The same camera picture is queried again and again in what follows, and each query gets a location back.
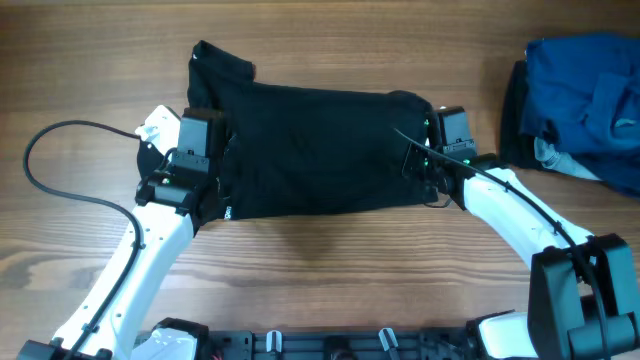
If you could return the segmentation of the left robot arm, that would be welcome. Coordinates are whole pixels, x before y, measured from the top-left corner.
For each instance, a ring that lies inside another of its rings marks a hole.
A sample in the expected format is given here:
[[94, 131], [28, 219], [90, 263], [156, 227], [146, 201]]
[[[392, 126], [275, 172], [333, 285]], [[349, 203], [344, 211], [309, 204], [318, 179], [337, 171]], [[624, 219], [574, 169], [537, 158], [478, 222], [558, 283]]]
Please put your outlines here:
[[225, 138], [220, 111], [186, 109], [177, 117], [157, 107], [131, 133], [144, 150], [160, 151], [126, 210], [113, 202], [50, 188], [30, 171], [36, 143], [60, 123], [40, 130], [28, 143], [23, 168], [41, 191], [111, 208], [125, 216], [126, 233], [98, 280], [74, 314], [47, 343], [27, 341], [21, 359], [207, 359], [209, 329], [167, 318], [146, 340], [139, 330], [163, 279], [198, 229], [217, 209], [218, 179], [214, 159]]

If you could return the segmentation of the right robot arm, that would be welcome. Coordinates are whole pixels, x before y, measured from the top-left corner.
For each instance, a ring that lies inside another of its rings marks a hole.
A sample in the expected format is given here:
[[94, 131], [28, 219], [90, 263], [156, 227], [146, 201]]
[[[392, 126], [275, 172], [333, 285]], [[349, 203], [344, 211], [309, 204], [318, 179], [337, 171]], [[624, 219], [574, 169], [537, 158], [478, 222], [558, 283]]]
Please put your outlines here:
[[639, 289], [628, 244], [553, 211], [495, 155], [478, 155], [461, 107], [427, 114], [423, 141], [438, 190], [487, 223], [530, 271], [528, 309], [478, 319], [477, 359], [610, 359], [639, 347]]

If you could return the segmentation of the black t-shirt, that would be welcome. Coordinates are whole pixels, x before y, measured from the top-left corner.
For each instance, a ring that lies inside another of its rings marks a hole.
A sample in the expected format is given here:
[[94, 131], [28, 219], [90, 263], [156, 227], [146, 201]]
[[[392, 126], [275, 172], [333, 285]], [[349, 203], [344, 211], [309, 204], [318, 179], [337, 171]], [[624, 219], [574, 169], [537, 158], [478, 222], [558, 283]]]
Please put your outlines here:
[[[252, 63], [208, 42], [188, 65], [187, 109], [224, 115], [212, 220], [327, 215], [433, 203], [401, 197], [401, 147], [423, 141], [432, 106], [404, 91], [262, 84]], [[158, 150], [141, 150], [147, 175]]]

